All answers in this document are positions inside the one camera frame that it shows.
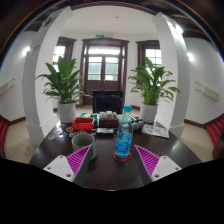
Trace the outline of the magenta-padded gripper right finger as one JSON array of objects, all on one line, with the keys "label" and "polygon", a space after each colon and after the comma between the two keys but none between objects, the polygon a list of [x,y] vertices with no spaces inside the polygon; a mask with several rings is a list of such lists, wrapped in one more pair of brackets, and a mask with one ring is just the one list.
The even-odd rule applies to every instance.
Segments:
[{"label": "magenta-padded gripper right finger", "polygon": [[158,156],[139,145],[135,146],[135,158],[144,185],[181,170],[167,155]]}]

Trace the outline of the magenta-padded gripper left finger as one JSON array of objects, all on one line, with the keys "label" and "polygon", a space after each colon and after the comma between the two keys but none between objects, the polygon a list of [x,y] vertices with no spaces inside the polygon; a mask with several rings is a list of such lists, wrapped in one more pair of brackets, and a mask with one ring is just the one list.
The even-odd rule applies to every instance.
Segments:
[{"label": "magenta-padded gripper left finger", "polygon": [[92,155],[93,146],[88,145],[68,156],[59,155],[44,170],[81,186]]}]

